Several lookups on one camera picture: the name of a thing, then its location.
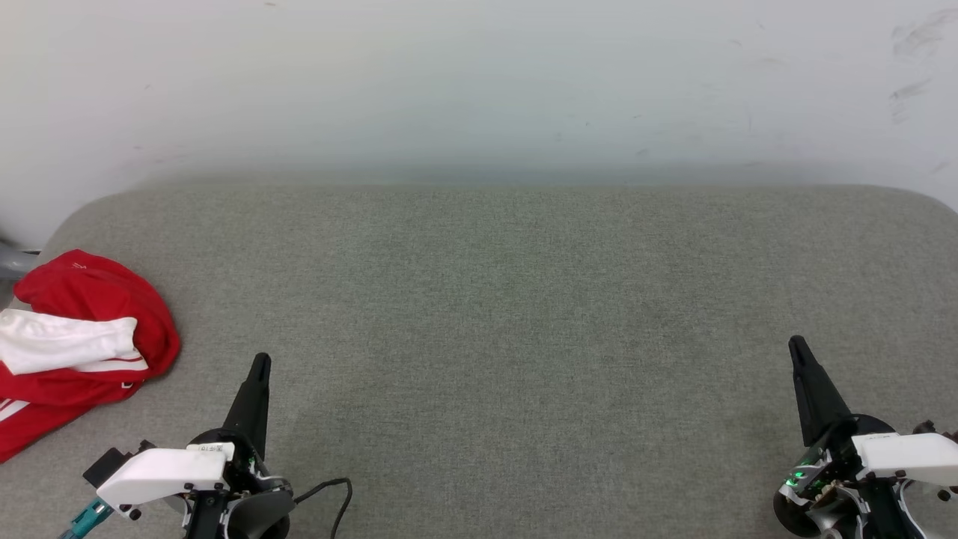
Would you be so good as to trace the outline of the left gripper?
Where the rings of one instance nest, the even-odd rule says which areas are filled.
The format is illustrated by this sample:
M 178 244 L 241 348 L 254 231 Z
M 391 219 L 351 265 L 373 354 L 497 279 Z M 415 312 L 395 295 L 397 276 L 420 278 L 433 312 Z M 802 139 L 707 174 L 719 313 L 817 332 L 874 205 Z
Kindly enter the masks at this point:
M 240 497 L 274 489 L 274 475 L 261 460 L 266 458 L 271 366 L 267 353 L 254 355 L 223 429 L 202 433 L 184 449 L 148 446 L 124 458 L 100 481 L 98 497 L 127 513 L 157 499 L 199 493 Z

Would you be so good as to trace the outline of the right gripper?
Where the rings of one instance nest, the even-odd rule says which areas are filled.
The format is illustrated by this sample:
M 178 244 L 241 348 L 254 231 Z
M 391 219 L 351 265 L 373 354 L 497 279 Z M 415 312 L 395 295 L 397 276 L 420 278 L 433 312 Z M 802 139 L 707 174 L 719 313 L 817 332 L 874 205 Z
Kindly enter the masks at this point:
M 825 368 L 801 335 L 788 341 L 793 385 L 805 453 L 778 489 L 785 499 L 821 499 L 844 487 L 924 482 L 940 489 L 957 484 L 953 436 L 934 432 L 899 434 L 875 417 L 852 414 Z

